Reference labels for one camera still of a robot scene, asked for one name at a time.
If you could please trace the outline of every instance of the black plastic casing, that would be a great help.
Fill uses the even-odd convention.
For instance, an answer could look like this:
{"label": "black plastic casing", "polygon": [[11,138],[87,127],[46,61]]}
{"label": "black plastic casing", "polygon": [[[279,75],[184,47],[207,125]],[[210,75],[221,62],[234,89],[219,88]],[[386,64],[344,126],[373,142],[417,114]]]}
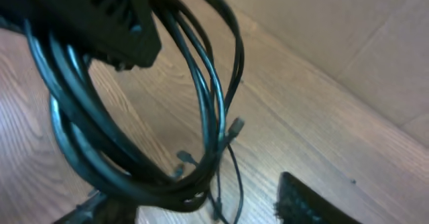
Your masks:
{"label": "black plastic casing", "polygon": [[0,0],[0,15],[61,39],[120,68],[150,67],[161,48],[148,0]]}

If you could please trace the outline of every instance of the wooden floor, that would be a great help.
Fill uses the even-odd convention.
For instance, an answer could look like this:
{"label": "wooden floor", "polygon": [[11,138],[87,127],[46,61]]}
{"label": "wooden floor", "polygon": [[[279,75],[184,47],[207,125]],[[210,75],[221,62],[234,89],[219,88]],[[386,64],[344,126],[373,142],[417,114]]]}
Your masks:
{"label": "wooden floor", "polygon": [[[233,38],[212,9],[186,0],[214,44],[227,82]],[[276,223],[273,203],[289,171],[363,223],[428,223],[428,149],[382,119],[310,63],[237,12],[246,67],[229,113],[246,126],[233,144],[245,186],[240,223]],[[202,151],[194,86],[183,57],[160,28],[154,67],[116,73],[95,62],[94,83],[111,115],[166,172],[178,150]],[[0,32],[0,220],[50,223],[90,186],[67,165],[50,127],[48,92],[26,40]],[[225,215],[239,200],[230,157],[222,165]],[[191,214],[142,207],[139,223],[211,223],[210,207]]]}

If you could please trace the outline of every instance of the wire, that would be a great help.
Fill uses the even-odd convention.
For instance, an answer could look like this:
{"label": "wire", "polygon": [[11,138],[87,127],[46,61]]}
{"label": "wire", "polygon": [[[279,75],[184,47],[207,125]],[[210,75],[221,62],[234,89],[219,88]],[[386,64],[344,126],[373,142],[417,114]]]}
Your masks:
{"label": "wire", "polygon": [[[180,0],[149,0],[152,11],[186,59],[200,110],[204,154],[197,164],[190,160],[192,156],[182,153],[185,156],[182,161],[196,164],[196,168],[181,180],[162,172],[119,129],[91,82],[88,74],[90,58],[85,52],[62,42],[54,32],[38,32],[36,35],[29,21],[25,22],[24,33],[38,70],[50,90],[51,118],[57,142],[68,163],[83,179],[112,197],[136,205],[173,211],[195,211],[208,198],[213,204],[215,216],[223,223],[229,223],[221,209],[220,177],[221,158],[227,148],[239,183],[239,207],[233,221],[238,223],[244,194],[238,163],[230,143],[244,123],[237,119],[227,130],[226,116],[243,74],[244,47],[231,8],[223,0],[205,1],[219,13],[235,37],[233,73],[225,97],[214,66],[210,40],[192,12]],[[210,76],[210,89],[180,29],[202,59]],[[114,167],[108,159],[124,171]],[[218,188],[216,200],[210,191],[215,175]]]}

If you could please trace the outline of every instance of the cable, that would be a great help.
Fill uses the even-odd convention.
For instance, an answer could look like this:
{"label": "cable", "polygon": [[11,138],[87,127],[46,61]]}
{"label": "cable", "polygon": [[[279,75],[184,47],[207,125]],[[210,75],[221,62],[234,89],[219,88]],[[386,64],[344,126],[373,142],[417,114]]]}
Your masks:
{"label": "cable", "polygon": [[[239,207],[233,221],[238,223],[244,194],[238,163],[230,143],[237,137],[244,122],[236,119],[227,130],[226,116],[243,74],[244,47],[237,20],[229,6],[223,0],[205,1],[219,13],[235,37],[233,73],[225,97],[214,66],[210,40],[192,12],[180,0],[149,0],[152,11],[186,59],[198,99],[204,154],[196,163],[189,154],[178,153],[182,161],[196,165],[195,170],[181,180],[162,172],[113,121],[91,82],[88,74],[90,57],[86,52],[59,40],[54,32],[35,33],[29,21],[25,21],[23,31],[38,70],[50,90],[52,125],[58,145],[68,163],[84,180],[112,197],[172,211],[195,211],[208,198],[215,216],[223,223],[229,223],[221,209],[219,169],[226,148],[239,183]],[[180,29],[202,59],[210,76],[210,89]],[[123,171],[114,167],[109,160]],[[216,200],[210,191],[215,175],[218,188]]]}

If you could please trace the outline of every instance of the beige wall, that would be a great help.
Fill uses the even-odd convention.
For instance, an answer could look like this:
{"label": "beige wall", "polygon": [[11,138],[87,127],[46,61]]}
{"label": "beige wall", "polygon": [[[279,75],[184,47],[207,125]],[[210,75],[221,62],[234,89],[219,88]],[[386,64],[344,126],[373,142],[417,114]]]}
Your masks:
{"label": "beige wall", "polygon": [[228,0],[429,146],[429,0]]}

